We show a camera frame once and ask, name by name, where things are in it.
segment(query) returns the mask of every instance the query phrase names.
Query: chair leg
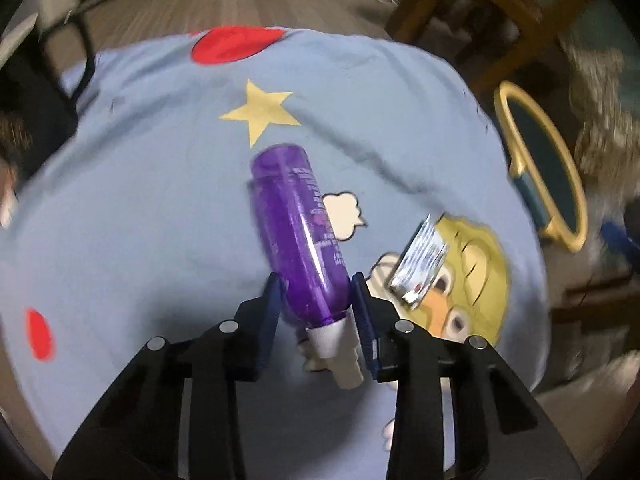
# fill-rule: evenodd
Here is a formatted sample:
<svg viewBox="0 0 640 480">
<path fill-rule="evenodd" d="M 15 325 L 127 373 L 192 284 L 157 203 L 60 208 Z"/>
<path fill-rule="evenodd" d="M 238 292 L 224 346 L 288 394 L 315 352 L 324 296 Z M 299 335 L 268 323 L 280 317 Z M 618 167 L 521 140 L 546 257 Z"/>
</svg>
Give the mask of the chair leg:
<svg viewBox="0 0 640 480">
<path fill-rule="evenodd" d="M 480 76 L 469 83 L 476 97 L 496 88 L 514 70 L 533 60 L 546 47 L 547 42 L 520 38 L 507 54 L 492 63 Z"/>
<path fill-rule="evenodd" d="M 389 36 L 402 43 L 414 44 L 429 23 L 438 0 L 400 0 L 386 22 Z"/>
<path fill-rule="evenodd" d="M 496 88 L 514 70 L 534 59 L 573 22 L 588 1 L 590 0 L 557 0 L 540 23 L 540 33 L 530 38 L 521 37 L 503 58 L 495 61 L 470 83 L 471 91 L 478 97 L 483 92 Z"/>
</svg>

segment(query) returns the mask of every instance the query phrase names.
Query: white cloud shape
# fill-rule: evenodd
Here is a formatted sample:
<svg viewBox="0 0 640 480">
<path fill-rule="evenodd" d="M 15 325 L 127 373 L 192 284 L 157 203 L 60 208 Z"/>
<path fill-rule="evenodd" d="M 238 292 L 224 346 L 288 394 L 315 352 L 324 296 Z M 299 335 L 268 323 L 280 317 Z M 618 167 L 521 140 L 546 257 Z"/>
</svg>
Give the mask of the white cloud shape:
<svg viewBox="0 0 640 480">
<path fill-rule="evenodd" d="M 353 193 L 328 194 L 322 197 L 335 237 L 345 241 L 353 236 L 356 227 L 367 225 L 360 216 L 358 199 Z"/>
</svg>

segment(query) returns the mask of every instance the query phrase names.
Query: wooden floor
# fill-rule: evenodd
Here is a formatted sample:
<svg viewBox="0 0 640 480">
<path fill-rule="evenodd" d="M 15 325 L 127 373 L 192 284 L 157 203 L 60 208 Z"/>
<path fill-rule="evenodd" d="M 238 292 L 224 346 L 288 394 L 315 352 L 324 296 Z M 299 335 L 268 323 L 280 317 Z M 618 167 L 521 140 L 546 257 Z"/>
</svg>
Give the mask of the wooden floor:
<svg viewBox="0 0 640 480">
<path fill-rule="evenodd" d="M 337 34 L 386 38 L 391 7 L 376 0 L 110 0 L 87 13 L 96 50 L 221 25 L 280 25 Z M 84 56 L 79 40 L 63 30 L 49 41 L 59 70 Z"/>
</svg>

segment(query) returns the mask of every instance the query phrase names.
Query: cartoon eye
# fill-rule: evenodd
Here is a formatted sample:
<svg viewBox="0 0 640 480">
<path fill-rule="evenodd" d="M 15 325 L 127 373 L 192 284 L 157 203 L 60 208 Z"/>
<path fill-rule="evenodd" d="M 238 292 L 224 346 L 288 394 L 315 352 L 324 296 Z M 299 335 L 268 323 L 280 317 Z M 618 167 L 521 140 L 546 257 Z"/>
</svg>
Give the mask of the cartoon eye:
<svg viewBox="0 0 640 480">
<path fill-rule="evenodd" d="M 440 267 L 436 275 L 436 279 L 433 282 L 432 289 L 437 290 L 443 296 L 448 296 L 451 293 L 453 287 L 453 273 L 447 264 Z"/>
<path fill-rule="evenodd" d="M 445 339 L 462 343 L 470 335 L 471 318 L 460 307 L 455 306 L 447 314 L 442 336 Z"/>
</svg>

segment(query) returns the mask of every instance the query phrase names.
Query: cartoon print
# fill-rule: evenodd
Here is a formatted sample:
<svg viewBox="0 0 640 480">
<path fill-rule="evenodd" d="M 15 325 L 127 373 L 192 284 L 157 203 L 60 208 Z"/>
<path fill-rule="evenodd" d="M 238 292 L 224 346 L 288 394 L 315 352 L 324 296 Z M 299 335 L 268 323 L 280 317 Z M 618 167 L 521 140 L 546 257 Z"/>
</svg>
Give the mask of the cartoon print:
<svg viewBox="0 0 640 480">
<path fill-rule="evenodd" d="M 27 342 L 31 348 L 32 355 L 38 361 L 51 361 L 56 352 L 56 345 L 49 323 L 34 308 L 25 309 L 24 314 Z"/>
<path fill-rule="evenodd" d="M 399 254 L 387 253 L 378 260 L 367 280 L 369 291 L 391 301 L 401 317 L 431 335 L 462 342 L 478 334 L 495 345 L 510 286 L 507 264 L 495 235 L 462 218 L 442 216 L 435 227 L 449 244 L 449 252 L 419 305 L 412 308 L 386 288 Z"/>
<path fill-rule="evenodd" d="M 218 27 L 204 34 L 191 49 L 191 59 L 201 65 L 219 65 L 254 56 L 284 36 L 278 28 Z"/>
<path fill-rule="evenodd" d="M 337 240 L 345 242 L 353 236 L 356 227 L 367 225 L 360 216 L 362 212 L 353 193 L 326 194 L 322 201 Z"/>
<path fill-rule="evenodd" d="M 254 83 L 246 82 L 246 104 L 220 115 L 225 121 L 245 121 L 249 124 L 249 146 L 252 148 L 269 124 L 300 126 L 282 103 L 293 92 L 265 92 Z"/>
</svg>

